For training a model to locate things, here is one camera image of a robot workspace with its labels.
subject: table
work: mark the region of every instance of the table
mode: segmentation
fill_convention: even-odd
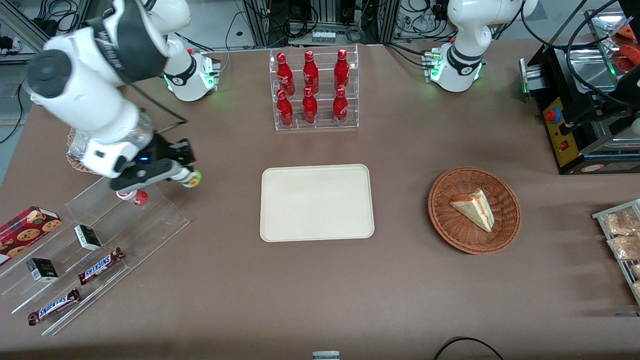
[[[309,359],[335,349],[345,360],[429,359],[449,338],[473,336],[506,359],[637,358],[640,321],[614,317],[636,306],[590,217],[638,198],[637,176],[557,175],[536,106],[520,93],[518,59],[537,47],[496,42],[477,83],[450,94],[388,49],[361,46],[361,125],[343,133],[275,132],[267,51],[232,54],[221,90],[190,104],[162,79],[145,81],[191,120],[167,136],[191,139],[204,180],[161,187],[192,223],[54,337],[0,304],[0,357]],[[158,127],[173,122],[127,96]],[[56,209],[97,180],[67,164],[67,133],[31,111],[0,188],[2,219],[32,204]],[[371,172],[371,238],[260,239],[265,169],[348,163]],[[428,219],[431,183],[463,165],[501,176],[520,200],[522,230],[501,253],[461,253]]]

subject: red cookie box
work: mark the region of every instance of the red cookie box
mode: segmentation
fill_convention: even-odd
[[[61,224],[57,214],[31,206],[0,226],[0,266]]]

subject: acrylic bottle rack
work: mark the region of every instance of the acrylic bottle rack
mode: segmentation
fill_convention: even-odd
[[[333,85],[333,68],[338,58],[338,50],[346,49],[347,62],[349,63],[349,85],[346,87],[345,98],[349,103],[347,108],[347,121],[342,126],[336,126],[333,123],[333,100],[335,98],[335,88]],[[318,102],[318,119],[314,125],[307,124],[304,119],[302,108],[302,100],[304,99],[303,90],[305,82],[302,69],[305,66],[304,52],[308,49],[287,48],[271,50],[269,60],[269,78],[271,79],[271,101],[273,103],[273,118],[277,131],[301,131],[301,130],[341,130],[353,129],[358,127],[360,123],[360,109],[358,107],[359,78],[358,78],[358,47],[356,45],[342,47],[314,47],[314,59],[318,65],[320,78],[320,91],[315,94]],[[284,127],[278,117],[278,108],[276,103],[278,98],[276,92],[280,88],[278,83],[278,62],[276,55],[278,53],[287,55],[287,63],[293,71],[293,83],[296,87],[296,93],[289,97],[293,106],[292,127]]]
[[[57,210],[63,223],[56,231],[0,267],[2,301],[14,316],[24,319],[24,326],[29,326],[30,313],[77,288],[80,303],[32,326],[42,335],[56,334],[189,223],[155,185],[144,190],[147,203],[135,206],[118,199],[109,188],[109,179],[103,177]],[[100,250],[80,246],[74,232],[79,224],[93,228],[102,243]],[[81,286],[78,275],[117,247],[125,257]],[[60,278],[50,284],[34,281],[26,265],[31,258],[51,260]]]

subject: white robotic arm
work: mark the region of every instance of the white robotic arm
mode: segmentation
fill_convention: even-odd
[[[431,81],[451,92],[471,87],[492,41],[488,25],[511,21],[521,8],[528,17],[537,4],[538,0],[450,0],[447,14],[458,34],[453,44],[432,50]]]
[[[113,0],[104,19],[92,19],[73,34],[54,37],[29,64],[31,99],[68,125],[88,133],[83,164],[113,178],[112,189],[129,192],[148,184],[173,179],[184,186],[199,183],[188,141],[167,142],[144,115],[116,89],[125,83],[157,77],[167,67],[195,62],[189,53],[176,52],[157,28],[172,31],[188,24],[184,0],[170,0],[182,17],[167,21],[158,12],[148,15],[138,0]],[[199,80],[196,71],[190,79]]]

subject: brown wicker basket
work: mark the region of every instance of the brown wicker basket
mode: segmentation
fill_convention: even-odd
[[[495,224],[487,233],[449,204],[455,196],[482,189]],[[445,172],[431,186],[428,209],[436,230],[448,243],[469,254],[504,250],[518,235],[522,223],[520,204],[509,185],[491,172],[459,167]]]

